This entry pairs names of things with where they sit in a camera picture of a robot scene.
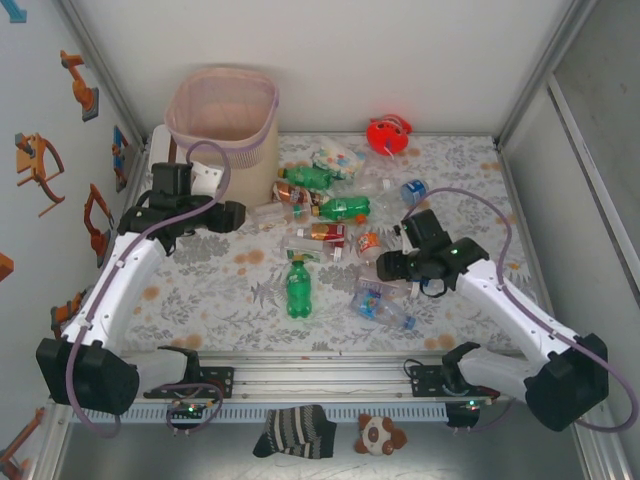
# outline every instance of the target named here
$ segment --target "green bottle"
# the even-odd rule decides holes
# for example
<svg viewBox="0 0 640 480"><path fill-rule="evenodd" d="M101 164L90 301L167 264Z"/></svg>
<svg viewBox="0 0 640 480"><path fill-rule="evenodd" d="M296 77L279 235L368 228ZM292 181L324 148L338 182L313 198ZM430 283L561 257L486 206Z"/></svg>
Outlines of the green bottle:
<svg viewBox="0 0 640 480"><path fill-rule="evenodd" d="M293 318L307 318L311 313L311 276L301 255L293 257L287 274L287 313Z"/></svg>
<svg viewBox="0 0 640 480"><path fill-rule="evenodd" d="M334 198L319 207L311 207L313 216L329 218L336 222L355 218L358 223L364 223L370 213L367 197Z"/></svg>
<svg viewBox="0 0 640 480"><path fill-rule="evenodd" d="M304 165L294 168L281 168L278 170L280 178L286 178L294 185L315 190L326 190L331 187L333 177L326 170L319 168L305 167Z"/></svg>

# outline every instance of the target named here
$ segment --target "red plastic toy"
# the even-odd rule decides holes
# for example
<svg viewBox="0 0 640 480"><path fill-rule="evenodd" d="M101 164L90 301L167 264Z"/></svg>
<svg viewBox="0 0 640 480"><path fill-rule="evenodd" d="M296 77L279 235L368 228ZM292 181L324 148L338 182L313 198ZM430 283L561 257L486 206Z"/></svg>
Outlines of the red plastic toy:
<svg viewBox="0 0 640 480"><path fill-rule="evenodd" d="M411 125L398 115L372 118L367 128L367 140L371 148L380 155L394 155L409 144Z"/></svg>

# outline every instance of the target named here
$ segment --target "floral tablecloth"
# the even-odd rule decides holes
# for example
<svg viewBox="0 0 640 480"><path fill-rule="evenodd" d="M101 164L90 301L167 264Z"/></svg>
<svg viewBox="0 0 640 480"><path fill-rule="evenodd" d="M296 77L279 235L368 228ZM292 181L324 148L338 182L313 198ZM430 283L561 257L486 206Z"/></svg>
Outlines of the floral tablecloth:
<svg viewBox="0 0 640 480"><path fill-rule="evenodd" d="M310 164L316 139L281 136L281 164ZM392 176L399 182L419 178L430 188L465 188L491 200L511 223L516 222L490 137L412 136L395 161L372 152L363 136L335 139L367 154L369 174ZM139 193L151 187L146 172ZM452 239L472 237L497 259L505 228L488 208L455 194L434 195L424 203ZM377 207L374 202L369 229L390 247L400 248L392 231L399 218ZM307 264L313 313L307 319L288 317L284 278L290 263L280 256L278 243L299 226L263 232L247 221L230 234L198 231L179 239L176 252L165 259L132 312L124 349L144 351L172 344L204 351L415 351L448 350L467 340L493 349L516 348L491 318L455 292L438 299L421 296L402 301L416 318L410 331L355 315L347 306L360 262L348 247L340 263ZM350 240L354 230L348 234ZM534 298L516 229L506 269L507 277Z"/></svg>

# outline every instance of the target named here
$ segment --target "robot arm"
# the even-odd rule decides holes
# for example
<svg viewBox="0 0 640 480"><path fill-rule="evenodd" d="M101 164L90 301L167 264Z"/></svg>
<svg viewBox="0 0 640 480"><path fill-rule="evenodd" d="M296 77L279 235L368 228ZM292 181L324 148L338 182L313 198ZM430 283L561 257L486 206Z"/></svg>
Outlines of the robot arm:
<svg viewBox="0 0 640 480"><path fill-rule="evenodd" d="M122 337L133 309L163 257L175 249L176 239L200 227L227 233L244 223L244 205L236 202L216 204L199 215L153 232L139 241L122 262L122 253L141 232L211 201L208 195L192 195L191 170L191 165L184 164L153 165L153 188L123 215L114 250L85 305L64 330L61 339L47 338L40 343L36 359L55 402L69 404L65 370L71 347L83 327L87 331L75 361L73 382L83 408L120 415L142 392L160 385L200 380L197 354L189 350L161 347L127 362L119 357ZM204 170L213 172L216 169ZM203 185L208 185L209 191L215 192L220 181L220 172L216 172L209 182L206 178L197 179L200 191L206 190ZM146 200L149 205L143 207ZM109 287L105 290L102 287L107 282ZM97 308L89 322L88 315L94 305Z"/></svg>
<svg viewBox="0 0 640 480"><path fill-rule="evenodd" d="M517 308L498 282L495 263L473 240L451 242L431 210L409 217L397 231L403 239L403 251L378 258L381 280L442 280L445 292L457 290L478 305L526 357L523 361L492 353L477 343L462 344L443 357L444 381L451 391L464 392L470 385L498 390L526 402L538 420L555 431L563 430L608 396L606 370L541 329ZM504 282L552 332L574 339L606 360L606 346L597 336L579 337L508 280Z"/></svg>

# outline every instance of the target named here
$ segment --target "pink basket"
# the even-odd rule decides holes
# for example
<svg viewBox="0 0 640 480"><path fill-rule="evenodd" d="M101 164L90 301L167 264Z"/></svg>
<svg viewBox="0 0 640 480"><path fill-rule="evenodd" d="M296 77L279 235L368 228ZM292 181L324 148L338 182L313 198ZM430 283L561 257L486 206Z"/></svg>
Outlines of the pink basket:
<svg viewBox="0 0 640 480"><path fill-rule="evenodd" d="M229 191L234 198L225 195L226 199L264 203L270 199L277 176L278 98L277 86L264 74L207 68L189 76L178 87L164 122L183 150L203 139L213 140L224 149L233 170ZM220 155L206 145L196 149L192 158L204 164L222 164ZM240 181L243 185L234 186ZM243 195L241 189L249 188L254 192Z"/></svg>

